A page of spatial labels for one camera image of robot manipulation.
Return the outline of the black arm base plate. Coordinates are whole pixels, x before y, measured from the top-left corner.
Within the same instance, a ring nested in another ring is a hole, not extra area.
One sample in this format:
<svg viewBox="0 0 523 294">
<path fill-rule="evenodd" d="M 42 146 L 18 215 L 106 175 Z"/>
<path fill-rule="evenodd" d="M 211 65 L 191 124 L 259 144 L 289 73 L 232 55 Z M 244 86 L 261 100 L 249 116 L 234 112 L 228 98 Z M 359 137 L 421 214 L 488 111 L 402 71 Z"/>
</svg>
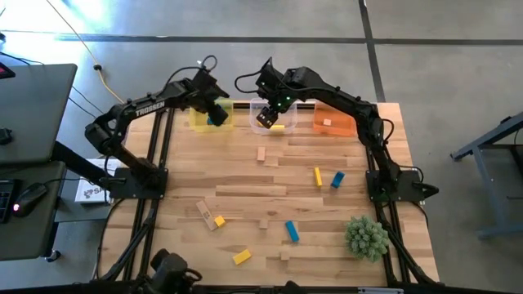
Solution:
<svg viewBox="0 0 523 294">
<path fill-rule="evenodd" d="M 137 175 L 131 168 L 120 167 L 109 179 L 111 198 L 161 199 L 166 191 L 168 169 Z"/>
<path fill-rule="evenodd" d="M 439 193 L 439 188 L 421 182 L 417 171 L 400 171 L 389 177 L 382 171 L 365 173 L 369 200 L 373 203 L 420 202 Z"/>
</svg>

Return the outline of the black keyboard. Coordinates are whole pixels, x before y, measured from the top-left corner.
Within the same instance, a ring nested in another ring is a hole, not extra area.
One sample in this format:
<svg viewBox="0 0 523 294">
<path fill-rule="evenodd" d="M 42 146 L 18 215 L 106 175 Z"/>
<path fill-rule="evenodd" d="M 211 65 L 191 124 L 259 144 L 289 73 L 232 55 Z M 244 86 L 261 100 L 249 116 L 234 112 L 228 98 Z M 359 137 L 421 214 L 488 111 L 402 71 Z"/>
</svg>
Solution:
<svg viewBox="0 0 523 294">
<path fill-rule="evenodd" d="M 0 180 L 0 224 L 9 220 L 18 185 L 19 181 L 16 179 Z"/>
</svg>

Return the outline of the green artificial plant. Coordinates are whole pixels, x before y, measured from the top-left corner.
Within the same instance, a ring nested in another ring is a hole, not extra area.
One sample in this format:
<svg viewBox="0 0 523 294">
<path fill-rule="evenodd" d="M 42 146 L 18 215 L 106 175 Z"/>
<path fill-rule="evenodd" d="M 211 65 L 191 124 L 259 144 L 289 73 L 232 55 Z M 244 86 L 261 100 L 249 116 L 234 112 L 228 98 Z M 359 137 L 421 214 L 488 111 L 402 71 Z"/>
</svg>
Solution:
<svg viewBox="0 0 523 294">
<path fill-rule="evenodd" d="M 356 259 L 377 262 L 388 253 L 388 232 L 381 223 L 367 216 L 353 216 L 346 223 L 345 244 Z"/>
</svg>

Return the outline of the grey desk top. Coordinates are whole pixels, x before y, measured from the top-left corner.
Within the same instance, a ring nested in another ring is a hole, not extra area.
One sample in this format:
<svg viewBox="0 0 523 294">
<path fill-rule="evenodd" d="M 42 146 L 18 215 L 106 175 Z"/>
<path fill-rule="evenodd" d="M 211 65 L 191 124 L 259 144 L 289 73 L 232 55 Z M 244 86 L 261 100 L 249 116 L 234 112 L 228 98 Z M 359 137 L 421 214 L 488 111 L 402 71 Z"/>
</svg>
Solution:
<svg viewBox="0 0 523 294">
<path fill-rule="evenodd" d="M 12 137 L 0 145 L 0 165 L 51 158 L 77 69 L 75 64 L 13 66 L 15 76 L 0 79 L 0 129 Z"/>
</svg>

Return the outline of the dark desk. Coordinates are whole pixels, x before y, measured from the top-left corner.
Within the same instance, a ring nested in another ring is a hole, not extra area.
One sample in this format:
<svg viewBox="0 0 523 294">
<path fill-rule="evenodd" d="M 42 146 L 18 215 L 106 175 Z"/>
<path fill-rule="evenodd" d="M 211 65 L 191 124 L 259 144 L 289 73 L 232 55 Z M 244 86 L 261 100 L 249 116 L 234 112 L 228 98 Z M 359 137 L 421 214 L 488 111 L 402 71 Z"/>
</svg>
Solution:
<svg viewBox="0 0 523 294">
<path fill-rule="evenodd" d="M 47 187 L 43 199 L 28 216 L 12 216 L 7 223 L 0 224 L 0 261 L 34 259 L 46 255 L 52 248 L 57 199 L 65 171 L 62 162 L 0 169 L 0 179 L 20 181 L 20 192 L 35 183 L 44 183 Z"/>
</svg>

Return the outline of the long blue block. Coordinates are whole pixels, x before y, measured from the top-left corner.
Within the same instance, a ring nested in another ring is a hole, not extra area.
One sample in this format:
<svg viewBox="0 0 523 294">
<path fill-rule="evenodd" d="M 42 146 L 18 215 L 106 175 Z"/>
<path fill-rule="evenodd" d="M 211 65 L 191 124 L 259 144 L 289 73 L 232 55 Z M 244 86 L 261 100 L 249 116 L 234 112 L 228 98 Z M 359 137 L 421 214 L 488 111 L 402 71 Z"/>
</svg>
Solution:
<svg viewBox="0 0 523 294">
<path fill-rule="evenodd" d="M 286 229 L 288 231 L 288 234 L 289 234 L 289 237 L 291 238 L 291 241 L 293 243 L 297 243 L 299 241 L 299 235 L 298 235 L 298 232 L 297 232 L 295 224 L 291 220 L 288 220 L 285 223 L 285 227 L 286 227 Z"/>
</svg>

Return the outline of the black computer mouse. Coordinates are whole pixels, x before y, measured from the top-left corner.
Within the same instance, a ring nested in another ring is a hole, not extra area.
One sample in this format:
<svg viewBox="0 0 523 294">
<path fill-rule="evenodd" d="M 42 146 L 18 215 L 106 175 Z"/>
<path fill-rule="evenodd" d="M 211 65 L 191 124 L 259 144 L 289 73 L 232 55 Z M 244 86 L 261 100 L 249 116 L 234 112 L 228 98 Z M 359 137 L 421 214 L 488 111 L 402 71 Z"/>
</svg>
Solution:
<svg viewBox="0 0 523 294">
<path fill-rule="evenodd" d="M 15 217 L 28 216 L 47 193 L 47 187 L 43 183 L 33 183 L 25 189 L 16 199 L 12 206 Z"/>
</svg>

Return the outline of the long natural wood plank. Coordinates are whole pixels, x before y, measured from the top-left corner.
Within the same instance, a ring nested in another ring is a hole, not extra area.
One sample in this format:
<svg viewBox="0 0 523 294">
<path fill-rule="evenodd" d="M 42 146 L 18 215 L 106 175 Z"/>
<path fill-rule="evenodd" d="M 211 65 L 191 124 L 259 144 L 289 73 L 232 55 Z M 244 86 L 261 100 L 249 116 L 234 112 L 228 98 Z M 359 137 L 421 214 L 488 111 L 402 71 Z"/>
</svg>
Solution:
<svg viewBox="0 0 523 294">
<path fill-rule="evenodd" d="M 217 224 L 214 220 L 214 217 L 212 216 L 212 213 L 208 209 L 207 204 L 203 200 L 198 201 L 196 203 L 196 207 L 197 207 L 199 213 L 201 214 L 201 216 L 203 217 L 203 220 L 207 224 L 208 228 L 211 231 L 214 231 L 217 228 Z"/>
</svg>

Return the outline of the clear plastic bin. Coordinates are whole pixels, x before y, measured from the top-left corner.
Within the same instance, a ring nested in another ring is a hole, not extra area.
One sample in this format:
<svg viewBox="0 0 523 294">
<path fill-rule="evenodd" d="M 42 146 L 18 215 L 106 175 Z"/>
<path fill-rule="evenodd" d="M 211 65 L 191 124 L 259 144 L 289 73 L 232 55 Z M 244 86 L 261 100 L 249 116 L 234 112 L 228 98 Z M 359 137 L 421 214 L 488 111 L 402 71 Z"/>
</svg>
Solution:
<svg viewBox="0 0 523 294">
<path fill-rule="evenodd" d="M 279 114 L 274 125 L 285 125 L 285 129 L 281 131 L 271 131 L 270 129 L 266 129 L 256 120 L 256 116 L 260 113 L 263 107 L 268 107 L 268 103 L 265 100 L 261 98 L 253 98 L 250 100 L 249 123 L 254 133 L 263 136 L 279 136 L 294 131 L 294 128 L 297 125 L 297 104 L 292 104 L 287 112 Z"/>
</svg>

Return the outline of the white printed box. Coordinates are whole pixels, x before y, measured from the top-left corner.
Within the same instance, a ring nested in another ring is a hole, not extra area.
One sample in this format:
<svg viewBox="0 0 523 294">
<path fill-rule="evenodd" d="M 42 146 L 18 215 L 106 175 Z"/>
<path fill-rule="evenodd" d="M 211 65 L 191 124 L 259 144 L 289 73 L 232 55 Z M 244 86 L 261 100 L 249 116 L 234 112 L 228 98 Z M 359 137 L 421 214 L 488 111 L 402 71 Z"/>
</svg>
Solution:
<svg viewBox="0 0 523 294">
<path fill-rule="evenodd" d="M 107 163 L 108 173 L 113 176 L 116 169 L 121 166 L 122 163 L 118 159 L 110 158 Z M 94 185 L 82 177 L 78 183 L 74 201 L 81 204 L 112 204 L 114 200 L 110 197 L 110 192 L 104 191 L 100 186 Z"/>
</svg>

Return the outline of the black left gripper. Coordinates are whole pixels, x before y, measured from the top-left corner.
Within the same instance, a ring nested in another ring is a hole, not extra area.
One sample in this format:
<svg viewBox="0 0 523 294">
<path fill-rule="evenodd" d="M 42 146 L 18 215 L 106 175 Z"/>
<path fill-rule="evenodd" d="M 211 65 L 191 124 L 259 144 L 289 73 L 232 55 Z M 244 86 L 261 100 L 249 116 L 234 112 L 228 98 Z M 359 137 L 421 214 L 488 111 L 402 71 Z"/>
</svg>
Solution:
<svg viewBox="0 0 523 294">
<path fill-rule="evenodd" d="M 200 113 L 207 113 L 214 126 L 221 126 L 229 114 L 220 106 L 216 106 L 219 98 L 228 99 L 230 94 L 217 84 L 201 85 L 192 83 L 193 94 L 190 95 L 190 107 Z"/>
</svg>

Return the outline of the blue-grey metal table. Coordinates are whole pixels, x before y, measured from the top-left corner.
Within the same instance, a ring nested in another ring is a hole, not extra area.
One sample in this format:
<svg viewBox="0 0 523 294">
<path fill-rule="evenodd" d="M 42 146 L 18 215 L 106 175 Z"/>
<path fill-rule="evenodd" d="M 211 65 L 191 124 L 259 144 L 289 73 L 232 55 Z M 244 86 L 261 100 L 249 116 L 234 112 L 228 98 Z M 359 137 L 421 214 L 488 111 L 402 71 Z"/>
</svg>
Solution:
<svg viewBox="0 0 523 294">
<path fill-rule="evenodd" d="M 523 131 L 523 111 L 503 119 L 497 127 L 486 132 L 450 157 L 458 162 L 471 155 L 489 195 L 494 211 L 494 225 L 476 231 L 479 239 L 523 233 L 523 221 L 511 224 L 507 202 L 523 200 L 523 143 L 499 141 Z"/>
</svg>

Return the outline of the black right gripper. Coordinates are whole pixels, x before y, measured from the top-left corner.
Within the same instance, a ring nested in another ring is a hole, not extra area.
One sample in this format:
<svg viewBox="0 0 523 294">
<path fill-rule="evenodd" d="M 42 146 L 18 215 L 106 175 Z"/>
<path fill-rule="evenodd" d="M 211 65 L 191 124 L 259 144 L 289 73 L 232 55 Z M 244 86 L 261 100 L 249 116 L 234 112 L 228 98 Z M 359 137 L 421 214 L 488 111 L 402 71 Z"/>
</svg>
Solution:
<svg viewBox="0 0 523 294">
<path fill-rule="evenodd" d="M 256 120 L 266 129 L 270 129 L 277 121 L 278 113 L 287 112 L 296 99 L 293 93 L 285 87 L 267 88 L 265 92 L 268 108 L 263 107 L 256 116 Z"/>
</svg>

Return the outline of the yellow translucent plastic bin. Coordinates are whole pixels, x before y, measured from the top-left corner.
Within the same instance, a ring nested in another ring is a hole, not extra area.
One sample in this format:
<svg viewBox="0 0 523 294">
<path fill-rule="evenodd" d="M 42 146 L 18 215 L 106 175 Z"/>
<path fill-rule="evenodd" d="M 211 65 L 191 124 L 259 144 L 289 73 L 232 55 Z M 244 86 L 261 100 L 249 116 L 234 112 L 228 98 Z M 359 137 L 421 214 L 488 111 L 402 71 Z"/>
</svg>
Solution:
<svg viewBox="0 0 523 294">
<path fill-rule="evenodd" d="M 190 109 L 190 128 L 196 132 L 231 131 L 234 128 L 234 102 L 230 99 L 220 98 L 217 100 L 217 104 L 220 105 L 229 114 L 228 119 L 225 120 L 221 126 L 217 127 L 214 125 L 208 125 L 208 114 L 202 114 L 194 109 Z"/>
</svg>

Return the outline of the orange translucent plastic bin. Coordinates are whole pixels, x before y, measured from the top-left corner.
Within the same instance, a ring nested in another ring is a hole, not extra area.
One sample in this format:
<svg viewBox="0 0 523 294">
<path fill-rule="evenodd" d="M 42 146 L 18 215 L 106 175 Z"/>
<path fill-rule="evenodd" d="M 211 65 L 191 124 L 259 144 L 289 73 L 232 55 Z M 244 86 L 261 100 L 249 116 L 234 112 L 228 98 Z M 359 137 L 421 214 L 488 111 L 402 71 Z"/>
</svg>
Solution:
<svg viewBox="0 0 523 294">
<path fill-rule="evenodd" d="M 324 125 L 326 118 L 332 121 L 330 126 Z M 353 117 L 319 101 L 315 103 L 313 130 L 334 136 L 356 136 L 356 125 Z"/>
</svg>

